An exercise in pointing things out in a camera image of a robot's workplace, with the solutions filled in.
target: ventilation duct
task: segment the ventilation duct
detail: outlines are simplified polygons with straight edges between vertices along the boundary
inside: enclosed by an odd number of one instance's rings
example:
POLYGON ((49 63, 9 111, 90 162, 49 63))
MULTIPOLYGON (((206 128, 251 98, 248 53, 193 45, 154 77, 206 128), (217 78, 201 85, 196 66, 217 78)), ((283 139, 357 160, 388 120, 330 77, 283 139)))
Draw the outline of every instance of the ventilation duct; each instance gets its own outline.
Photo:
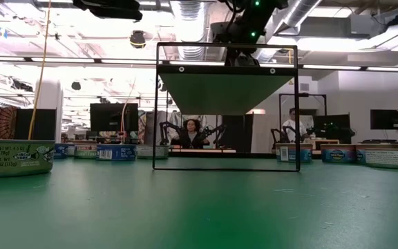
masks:
MULTIPOLYGON (((171 1, 176 37, 180 42, 205 42, 207 4, 200 1, 171 1)), ((178 47, 182 60, 203 60, 205 47, 178 47)))
MULTIPOLYGON (((288 43, 275 35, 279 33, 298 35, 300 32, 300 25, 321 1, 322 0, 290 0, 288 8, 273 15, 273 32, 268 44, 293 45, 293 43, 288 43)), ((261 49, 256 57, 260 63, 269 62, 276 51, 277 50, 274 49, 261 49)))

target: green table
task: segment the green table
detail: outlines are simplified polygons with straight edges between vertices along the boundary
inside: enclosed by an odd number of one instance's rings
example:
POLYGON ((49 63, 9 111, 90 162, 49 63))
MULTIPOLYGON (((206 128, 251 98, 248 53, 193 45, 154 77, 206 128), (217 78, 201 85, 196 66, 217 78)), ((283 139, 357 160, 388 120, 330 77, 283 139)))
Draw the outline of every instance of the green table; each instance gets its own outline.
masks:
POLYGON ((301 173, 152 171, 150 160, 58 160, 51 174, 0 178, 0 248, 394 249, 398 170, 316 160, 301 173))

